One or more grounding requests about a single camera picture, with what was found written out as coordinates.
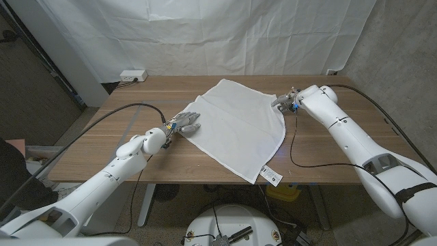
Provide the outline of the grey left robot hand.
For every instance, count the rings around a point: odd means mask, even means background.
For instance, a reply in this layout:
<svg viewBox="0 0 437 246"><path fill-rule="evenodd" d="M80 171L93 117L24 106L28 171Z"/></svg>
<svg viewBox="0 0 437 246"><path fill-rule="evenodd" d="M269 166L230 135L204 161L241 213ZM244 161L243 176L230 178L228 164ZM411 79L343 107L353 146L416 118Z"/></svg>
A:
<svg viewBox="0 0 437 246"><path fill-rule="evenodd" d="M177 114L164 124L166 137L169 138L174 133L195 132L201 126L200 123L195 123L200 115L200 113L190 111Z"/></svg>

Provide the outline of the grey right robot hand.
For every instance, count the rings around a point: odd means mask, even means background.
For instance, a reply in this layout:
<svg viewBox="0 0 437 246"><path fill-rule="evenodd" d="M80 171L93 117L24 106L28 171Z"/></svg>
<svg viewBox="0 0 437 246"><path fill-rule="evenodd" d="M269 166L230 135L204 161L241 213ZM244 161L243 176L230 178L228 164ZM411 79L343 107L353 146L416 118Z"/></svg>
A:
<svg viewBox="0 0 437 246"><path fill-rule="evenodd" d="M294 87L286 94L279 96L271 103L271 107L276 107L281 113L291 111L296 113L299 106L296 102L296 97L300 90L295 90Z"/></svg>

